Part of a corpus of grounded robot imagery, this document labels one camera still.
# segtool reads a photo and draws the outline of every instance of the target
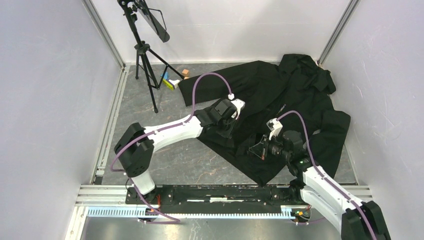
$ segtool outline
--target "garment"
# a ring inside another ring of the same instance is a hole
[[[285,166],[278,157],[268,155],[265,160],[248,152],[254,141],[270,130],[266,122],[296,110],[306,124],[314,159],[334,177],[350,116],[336,111],[328,94],[336,87],[328,70],[318,67],[312,58],[303,54],[286,54],[279,65],[254,61],[217,70],[231,86],[236,98],[245,102],[234,127],[231,140],[217,140],[218,136],[198,139],[233,166],[263,186]],[[186,106],[192,104],[192,89],[197,77],[179,83]],[[228,90],[216,76],[207,75],[197,86],[196,103],[225,97]],[[283,132],[294,130],[305,134],[299,118],[292,114],[280,120]]]

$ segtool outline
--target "black tripod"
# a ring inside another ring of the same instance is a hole
[[[135,71],[135,79],[139,79],[139,67],[144,70],[146,79],[147,79],[147,85],[150,91],[151,96],[151,102],[153,103],[154,112],[158,113],[158,107],[156,106],[155,96],[153,95],[154,89],[159,89],[162,85],[163,77],[160,78],[160,81],[156,80],[155,73],[153,72],[152,66],[150,65],[149,58],[147,57],[147,52],[150,52],[153,54],[157,59],[159,59],[162,63],[165,64],[165,70],[163,71],[162,76],[165,76],[165,73],[167,72],[167,69],[170,68],[172,71],[174,71],[178,76],[181,77],[181,79],[184,79],[184,76],[179,73],[177,70],[175,70],[169,63],[167,63],[162,57],[160,57],[156,52],[154,52],[150,45],[147,44],[145,41],[142,41],[140,39],[139,33],[137,32],[137,27],[135,22],[137,21],[137,15],[134,12],[137,12],[138,8],[136,5],[133,5],[133,7],[128,7],[128,3],[134,2],[134,0],[118,0],[118,4],[122,7],[124,14],[126,16],[126,19],[129,23],[129,27],[131,28],[132,33],[134,34],[135,41],[137,42],[137,45],[135,45],[135,49],[137,51],[137,60],[136,60],[136,71]],[[149,9],[147,8],[147,5],[142,9],[143,13],[147,11],[146,14],[150,15]]]

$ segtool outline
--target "black cloth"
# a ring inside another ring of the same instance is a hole
[[[279,65],[254,61],[215,71],[231,86],[235,97],[245,102],[230,141],[217,136],[198,139],[218,153],[253,181],[263,186],[285,166],[285,162],[268,155],[265,160],[248,152],[254,140],[270,130],[266,122],[290,111],[298,111],[306,124],[314,159],[334,177],[351,117],[333,108],[329,94],[336,87],[328,70],[318,67],[312,58],[286,54]],[[198,77],[178,84],[186,106],[192,104],[193,85]],[[205,76],[197,85],[196,103],[228,95],[228,89],[216,76]],[[302,123],[291,114],[280,121],[283,132],[298,131],[305,141]]]

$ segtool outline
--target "wooden block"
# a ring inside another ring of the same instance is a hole
[[[189,77],[189,70],[187,70],[187,69],[184,69],[184,70],[182,70],[182,73],[181,73],[184,77]]]

